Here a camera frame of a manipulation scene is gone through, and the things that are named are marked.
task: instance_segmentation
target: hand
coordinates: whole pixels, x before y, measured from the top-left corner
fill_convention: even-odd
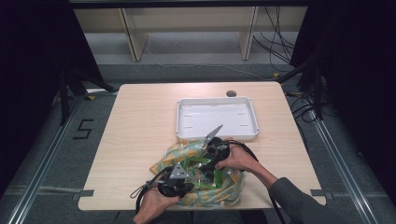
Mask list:
[[[268,189],[277,181],[276,176],[267,171],[258,161],[254,160],[250,154],[238,145],[230,144],[230,156],[224,161],[219,161],[215,167],[216,169],[221,169],[225,166],[235,170],[245,170],[253,173]]]
[[[179,200],[178,196],[168,198],[161,195],[157,189],[150,189],[143,197],[140,211],[134,217],[134,222],[137,224],[149,223],[152,219],[162,214],[167,207],[178,203]]]
[[[227,138],[224,141],[233,140],[232,138]],[[251,172],[254,164],[258,164],[253,157],[251,157],[242,147],[234,144],[230,144],[230,156],[224,160],[219,161],[216,164],[216,169],[222,169],[223,167],[231,167],[235,170],[246,170]]]

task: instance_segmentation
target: black cable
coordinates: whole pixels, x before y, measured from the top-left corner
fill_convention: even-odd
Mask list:
[[[292,110],[293,109],[293,106],[296,104],[296,102],[297,101],[299,101],[299,100],[302,100],[303,99],[303,97],[302,96],[300,96],[300,97],[298,97],[297,98],[297,100],[295,100],[292,104],[291,104],[291,106],[290,106],[290,110]]]
[[[324,106],[325,105],[330,105],[331,103],[330,102],[328,102],[327,101],[327,99],[322,95],[322,97],[321,97],[321,100],[320,100],[320,112],[321,113],[323,113],[323,114],[325,114],[325,115],[327,115],[327,116],[329,116],[329,117],[334,117],[334,118],[337,118],[338,117],[338,115],[332,115],[332,114],[329,114],[329,113],[327,113],[325,110],[324,110]]]
[[[281,222],[282,224],[286,224],[285,219],[282,217],[282,214],[280,213],[280,210],[279,210],[279,208],[277,207],[277,204],[276,204],[275,199],[274,199],[273,197],[271,197],[271,196],[270,196],[270,199],[271,199],[271,203],[273,204],[273,207],[275,208],[275,211],[276,211],[276,213],[277,213],[277,216],[278,216],[279,219],[280,219],[280,222]]]
[[[308,106],[310,106],[310,108],[312,108],[312,105],[311,105],[311,104],[309,104],[309,105],[302,105],[302,106],[298,107],[297,109],[295,109],[294,111],[292,111],[291,114],[295,114],[297,111],[299,111],[299,110],[301,110],[301,109],[303,109],[303,108],[305,108],[305,107],[308,107]]]
[[[282,34],[281,34],[280,32],[277,31],[276,26],[274,25],[274,22],[273,22],[273,20],[272,20],[272,18],[271,18],[271,16],[270,16],[270,13],[268,12],[267,7],[264,7],[264,8],[265,8],[265,12],[267,13],[268,18],[270,19],[271,24],[273,25],[273,27],[274,27],[275,31],[277,32],[278,36],[279,36],[281,39],[283,39],[285,42],[287,42],[288,44],[294,46],[294,44],[290,43],[287,39],[285,39],[285,38],[282,36]]]
[[[273,49],[268,48],[267,46],[265,46],[262,42],[260,42],[256,36],[253,36],[254,40],[256,40],[256,42],[262,46],[263,49],[268,50],[270,53],[274,53],[274,55],[279,58],[280,60],[282,60],[285,63],[289,63],[288,58],[286,58],[285,56],[281,55],[280,53],[274,51]]]
[[[282,42],[282,48],[283,48],[283,52],[285,53],[286,57],[288,58],[288,60],[290,59],[288,54],[291,56],[289,50],[287,48],[285,48],[285,42],[283,41],[282,35],[280,34],[280,24],[279,24],[279,15],[280,15],[280,7],[276,7],[276,33],[280,38],[280,42]]]
[[[137,196],[136,199],[136,210],[135,210],[135,214],[137,215],[137,213],[140,210],[140,202],[142,201],[143,196],[145,195],[145,193],[151,188],[151,185],[157,180],[157,178],[162,175],[164,172],[169,172],[172,169],[172,166],[168,166],[163,168],[158,174],[156,174],[154,176],[154,178],[152,178],[150,181],[147,182],[146,185],[142,186],[142,190],[140,191],[139,195]]]
[[[118,212],[111,223],[114,223],[119,217],[121,212]]]
[[[314,109],[314,107],[309,107],[309,108],[307,108],[307,109],[305,109],[301,114],[299,114],[297,117],[295,117],[294,119],[297,119],[297,118],[299,118],[299,117],[301,117],[304,113],[306,113],[306,112],[308,112],[308,111],[310,111],[310,110],[313,110]]]
[[[266,41],[268,41],[268,42],[273,42],[275,45],[282,46],[282,44],[281,44],[281,43],[278,43],[278,42],[272,41],[272,40],[268,39],[267,37],[265,37],[265,35],[263,35],[263,34],[262,34],[262,32],[260,32],[260,34],[262,35],[262,38],[263,38],[264,40],[266,40]],[[285,45],[285,47],[286,47],[286,48],[288,48],[288,49],[294,49],[294,47],[292,47],[292,46],[288,46],[288,45]]]
[[[310,122],[313,122],[313,121],[317,120],[317,118],[318,118],[317,113],[315,113],[315,117],[314,117],[313,119],[311,119],[311,120],[308,120],[308,119],[305,119],[305,118],[304,118],[304,114],[307,113],[307,112],[309,112],[309,111],[311,111],[311,110],[306,110],[306,111],[304,111],[304,112],[301,114],[301,120],[302,120],[303,122],[305,122],[305,123],[310,123]]]
[[[276,68],[276,67],[274,66],[274,64],[272,63],[272,52],[273,52],[273,45],[274,45],[274,41],[275,41],[275,36],[276,36],[276,34],[274,34],[273,42],[271,42],[270,64],[271,64],[271,66],[272,66],[276,71],[279,71],[279,72],[289,72],[289,71],[284,71],[284,70],[281,70],[281,69]],[[286,58],[287,58],[286,63],[289,64],[289,63],[290,63],[290,60],[289,60],[288,57],[286,57]]]

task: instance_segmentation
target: floor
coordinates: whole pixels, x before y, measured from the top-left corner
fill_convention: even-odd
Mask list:
[[[263,33],[268,38],[271,33]],[[274,74],[284,74],[292,69],[274,55],[253,42],[248,61],[242,61],[234,33],[169,33],[152,34],[148,38],[142,60],[132,62],[128,44],[124,34],[88,34],[87,39],[92,48],[96,62],[107,83],[119,86],[123,83],[158,82],[161,80],[178,81],[189,80],[183,74],[194,76],[194,80],[202,78],[217,78],[218,80],[257,80],[272,79]],[[262,34],[255,36],[267,46]],[[297,33],[283,34],[289,42],[294,42]],[[280,46],[274,50],[283,52]],[[284,92],[296,92],[296,82],[299,77],[287,81],[283,85]],[[89,89],[96,87],[87,84]],[[106,120],[116,98],[115,94],[96,94],[94,99],[81,99],[73,119],[59,150],[53,155],[53,162],[45,174],[34,201],[27,206],[25,223],[111,223],[117,212],[90,212],[78,209],[78,194],[83,188],[86,176],[90,171],[97,146],[100,142]],[[305,98],[287,97],[290,110],[309,103],[309,95]],[[387,194],[375,179],[375,175],[360,157],[359,149],[354,145],[343,122],[337,117],[336,110],[331,104],[322,109],[323,124],[312,121],[315,114],[308,112],[296,119],[302,130],[302,138],[306,142],[307,153],[317,173],[318,180],[324,192],[328,195],[327,205],[340,213],[347,223],[365,222],[364,214],[360,213],[350,197],[346,181],[334,165],[328,145],[323,141],[320,129],[329,132],[333,142],[332,147],[340,152],[346,162],[354,182],[359,187],[364,198],[373,211],[376,221],[372,223],[394,223],[396,209]],[[37,168],[43,158],[46,158],[49,148],[53,147],[52,140],[60,129],[61,108],[58,100],[49,114],[39,137],[31,151],[26,156],[20,170],[10,184],[6,194],[0,201],[0,223],[7,223],[26,188],[34,179]],[[85,128],[91,128],[89,139],[77,140],[76,137],[85,133],[78,132],[81,121],[89,119]],[[273,210],[265,210],[269,223],[279,223]]]

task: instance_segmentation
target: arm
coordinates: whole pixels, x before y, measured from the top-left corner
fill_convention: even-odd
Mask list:
[[[216,164],[217,169],[225,166],[257,176],[294,223],[345,223],[333,210],[301,192],[287,178],[272,175],[239,146],[231,145],[228,159]]]

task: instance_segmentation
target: table surface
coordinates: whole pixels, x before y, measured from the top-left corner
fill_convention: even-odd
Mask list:
[[[81,210],[134,210],[130,194],[153,177],[149,167],[177,142],[177,101],[226,97],[236,91],[253,103],[260,132],[247,142],[274,175],[285,176],[310,195],[320,185],[288,103],[276,82],[129,84],[120,88],[84,190]],[[264,185],[246,173],[236,209],[270,208]],[[324,197],[314,197],[325,204]],[[170,209],[183,209],[172,206]]]

